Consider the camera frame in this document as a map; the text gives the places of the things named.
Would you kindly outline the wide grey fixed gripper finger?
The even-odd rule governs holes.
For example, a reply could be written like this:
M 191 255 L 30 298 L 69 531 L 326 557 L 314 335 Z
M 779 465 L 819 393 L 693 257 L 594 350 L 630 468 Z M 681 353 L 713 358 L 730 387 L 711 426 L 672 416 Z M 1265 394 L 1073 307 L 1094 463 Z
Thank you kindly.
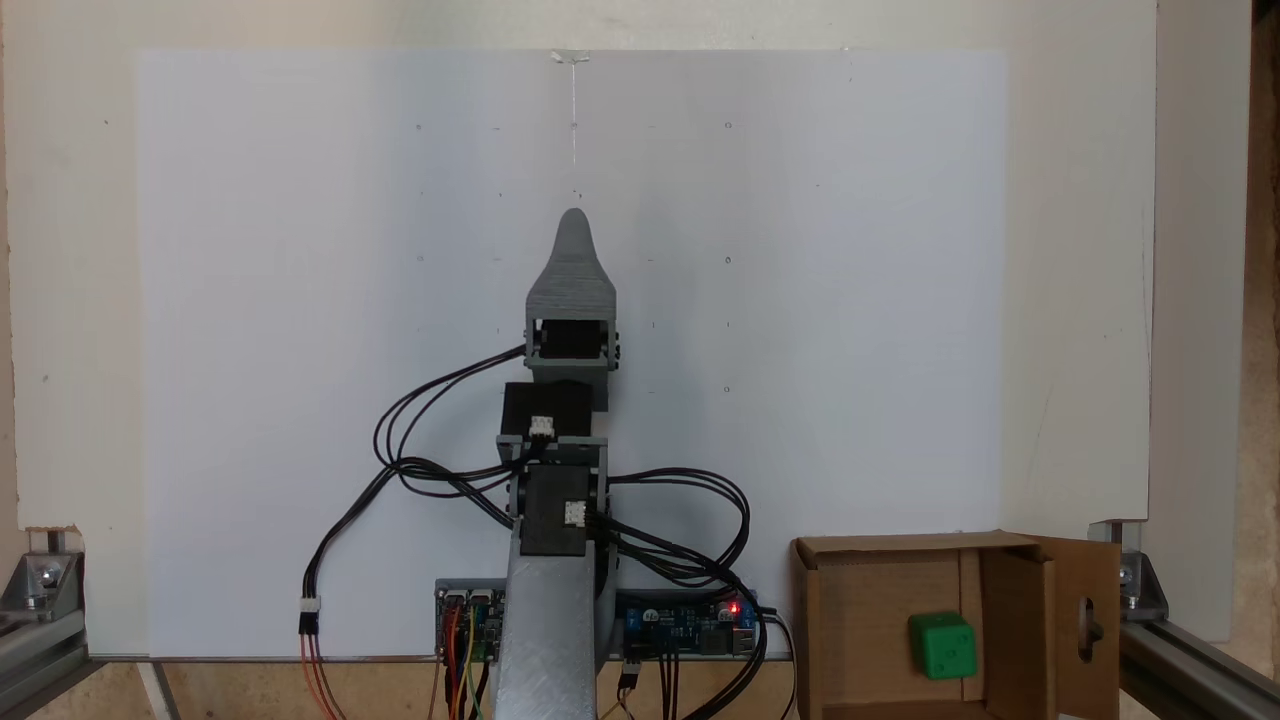
M 617 292 L 593 241 L 584 210 L 571 208 L 559 219 L 541 273 L 527 292 L 527 322 L 617 320 Z

